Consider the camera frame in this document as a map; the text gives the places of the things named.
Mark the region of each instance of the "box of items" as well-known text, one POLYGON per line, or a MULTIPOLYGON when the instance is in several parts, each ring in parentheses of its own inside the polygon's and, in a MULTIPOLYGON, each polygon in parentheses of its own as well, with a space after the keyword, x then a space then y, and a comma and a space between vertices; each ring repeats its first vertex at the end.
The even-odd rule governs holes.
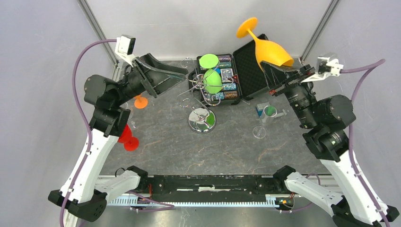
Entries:
MULTIPOLYGON (((258 36, 260 39, 268 40, 265 34, 258 36)), ((219 59, 218 68, 216 71, 220 74, 222 80, 222 89, 216 94, 209 94, 205 92, 207 101, 211 104, 217 104, 220 98, 220 104, 236 105, 241 99, 251 100, 259 93, 266 92, 268 86, 266 83, 263 71, 259 68, 258 62, 255 57, 255 41, 250 41, 242 46, 233 54, 215 54, 219 59)), ((198 56, 196 59, 197 67, 193 73, 190 74, 189 79, 196 77, 196 75, 206 73, 199 64, 198 56)), ((203 96, 200 94, 201 101, 204 101, 203 96)))

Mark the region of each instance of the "open case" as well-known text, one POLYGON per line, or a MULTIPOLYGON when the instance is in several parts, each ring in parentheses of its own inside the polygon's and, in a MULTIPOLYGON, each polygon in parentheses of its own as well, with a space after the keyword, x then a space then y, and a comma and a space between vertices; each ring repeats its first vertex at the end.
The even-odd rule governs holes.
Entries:
MULTIPOLYGON (((261 34, 258 36, 259 39, 268 40, 265 34, 261 34)), ((220 104, 227 105, 236 105, 241 99, 251 100, 259 93, 263 93, 268 91, 268 85, 266 83, 265 76, 263 71, 259 68, 258 62, 255 57, 255 41, 252 40, 234 51, 232 54, 216 54, 217 56, 229 55, 231 58, 231 67, 227 69, 232 69, 233 75, 236 78, 236 82, 234 82, 233 86, 227 86, 229 89, 225 89, 218 93, 221 102, 220 104), (237 93, 236 97, 227 96, 226 93, 237 93)), ((189 74, 189 79, 193 79, 198 74, 203 74, 206 72, 206 69, 202 69, 199 65, 199 59, 201 56, 198 56, 196 59, 197 66, 195 71, 189 74)), ((222 79, 223 86, 224 84, 231 84, 232 82, 227 82, 222 79)), ((189 88, 192 88, 192 83, 189 82, 189 88)), ((199 94, 201 101, 203 101, 203 96, 199 94)), ((210 98, 209 101, 211 104, 217 104, 218 100, 216 98, 206 95, 207 98, 210 98)))

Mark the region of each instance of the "metal pole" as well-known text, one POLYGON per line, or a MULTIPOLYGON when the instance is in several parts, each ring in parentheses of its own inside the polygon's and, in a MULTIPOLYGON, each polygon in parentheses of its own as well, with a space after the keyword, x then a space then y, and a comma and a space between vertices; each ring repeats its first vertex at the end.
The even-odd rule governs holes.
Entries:
MULTIPOLYGON (((100 25, 99 25, 98 21, 96 20, 95 15, 93 14, 92 10, 90 9, 88 2, 86 0, 78 0, 78 3, 79 3, 79 6, 81 6, 82 11, 84 11, 85 16, 87 17, 93 30, 95 31, 97 38, 99 40, 106 39, 106 36, 103 33, 103 30, 100 28, 100 25)), ((110 60, 112 61, 114 67, 116 67, 118 64, 118 60, 117 60, 110 44, 109 43, 103 44, 103 47, 105 48, 106 53, 109 56, 110 60)))
POLYGON ((332 14, 333 14, 334 10, 336 9, 336 7, 338 6, 339 2, 340 2, 340 0, 331 0, 329 6, 327 7, 326 11, 323 14, 322 19, 320 20, 318 26, 316 27, 311 39, 309 40, 308 45, 306 45, 306 48, 300 57, 300 59, 302 61, 304 61, 311 53, 312 48, 314 47, 317 40, 319 39, 320 34, 326 27, 327 22, 330 20, 330 17, 332 16, 332 14))

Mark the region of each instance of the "case lid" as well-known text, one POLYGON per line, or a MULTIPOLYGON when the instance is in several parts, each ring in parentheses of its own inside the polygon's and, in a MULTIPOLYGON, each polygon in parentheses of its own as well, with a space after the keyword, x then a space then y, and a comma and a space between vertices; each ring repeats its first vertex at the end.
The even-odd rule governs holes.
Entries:
MULTIPOLYGON (((265 34, 258 38, 268 40, 265 34)), ((233 60, 243 99, 250 100, 256 94, 269 89, 264 73, 256 61, 254 40, 234 51, 233 60)))

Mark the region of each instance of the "white wall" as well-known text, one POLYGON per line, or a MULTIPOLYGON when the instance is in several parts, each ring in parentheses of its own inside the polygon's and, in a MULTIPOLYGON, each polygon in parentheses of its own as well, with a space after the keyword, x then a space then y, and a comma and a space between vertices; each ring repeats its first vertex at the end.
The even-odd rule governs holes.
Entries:
MULTIPOLYGON (((362 84, 354 103, 357 159, 372 186, 387 203, 401 210, 400 103, 401 77, 399 0, 344 0, 306 60, 336 52, 344 68, 351 69, 386 59, 362 84)), ((363 73, 343 74, 315 83, 319 99, 335 94, 351 98, 363 73)), ((399 217, 393 226, 401 226, 399 217)))
MULTIPOLYGON (((96 41, 78 3, 0 3, 0 226, 57 226, 60 208, 47 196, 71 173, 86 139, 71 90, 74 62, 96 41)), ((99 46, 78 68, 78 96, 92 74, 111 75, 99 46)))
POLYGON ((251 40, 235 33, 257 17, 265 33, 292 56, 300 56, 330 0, 88 0, 107 38, 137 38, 136 55, 182 59, 231 53, 251 40))

